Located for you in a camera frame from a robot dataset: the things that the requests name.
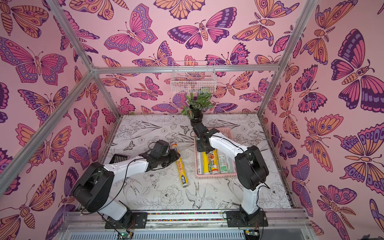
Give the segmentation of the clear green wrap roll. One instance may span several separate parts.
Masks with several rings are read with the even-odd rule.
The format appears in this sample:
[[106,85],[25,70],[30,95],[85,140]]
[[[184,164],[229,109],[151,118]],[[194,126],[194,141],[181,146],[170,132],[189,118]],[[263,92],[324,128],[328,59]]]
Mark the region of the clear green wrap roll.
[[219,170],[221,174],[227,174],[229,172],[228,164],[227,164],[227,155],[225,155],[222,151],[218,151],[219,158]]
[[203,174],[202,153],[197,152],[197,175]]

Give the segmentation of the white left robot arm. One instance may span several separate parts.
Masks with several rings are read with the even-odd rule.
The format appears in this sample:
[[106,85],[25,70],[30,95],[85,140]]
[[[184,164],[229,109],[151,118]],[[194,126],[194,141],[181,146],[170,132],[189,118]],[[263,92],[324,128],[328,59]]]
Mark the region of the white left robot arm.
[[74,184],[71,195],[89,214],[99,213],[127,226],[132,211],[110,195],[113,184],[128,177],[168,167],[179,160],[178,150],[163,140],[155,142],[152,149],[118,163],[102,165],[93,163]]

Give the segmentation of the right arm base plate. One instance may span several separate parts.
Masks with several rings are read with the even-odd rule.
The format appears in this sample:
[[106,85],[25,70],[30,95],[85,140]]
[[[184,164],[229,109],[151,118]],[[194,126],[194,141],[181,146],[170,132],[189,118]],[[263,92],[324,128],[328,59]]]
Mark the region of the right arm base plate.
[[244,211],[225,211],[225,215],[224,219],[227,220],[228,227],[256,228],[269,226],[266,213],[262,210],[258,210],[251,215]]

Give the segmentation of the yellow red wrap roll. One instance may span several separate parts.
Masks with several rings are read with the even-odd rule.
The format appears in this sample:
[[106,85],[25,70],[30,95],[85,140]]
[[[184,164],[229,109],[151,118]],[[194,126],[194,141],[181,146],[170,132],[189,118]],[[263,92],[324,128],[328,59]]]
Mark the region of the yellow red wrap roll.
[[219,174],[219,158],[218,158],[218,152],[217,150],[213,150],[209,152],[209,159],[211,164],[211,173],[213,175]]

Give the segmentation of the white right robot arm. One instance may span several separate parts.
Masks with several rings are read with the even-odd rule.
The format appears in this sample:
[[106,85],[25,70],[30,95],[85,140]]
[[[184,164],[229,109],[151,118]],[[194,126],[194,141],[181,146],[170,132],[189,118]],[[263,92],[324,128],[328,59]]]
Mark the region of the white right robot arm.
[[259,190],[267,186],[266,178],[270,173],[260,149],[255,145],[240,145],[215,128],[209,130],[202,123],[195,125],[193,131],[197,137],[198,152],[219,150],[233,160],[237,178],[244,187],[240,213],[246,217],[257,214],[260,210]]

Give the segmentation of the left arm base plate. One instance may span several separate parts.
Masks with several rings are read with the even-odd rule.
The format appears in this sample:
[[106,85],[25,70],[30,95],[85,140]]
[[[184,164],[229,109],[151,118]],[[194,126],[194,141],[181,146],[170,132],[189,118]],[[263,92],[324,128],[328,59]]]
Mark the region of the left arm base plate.
[[147,212],[129,212],[118,221],[108,217],[105,223],[105,229],[144,229],[146,227],[147,220]]

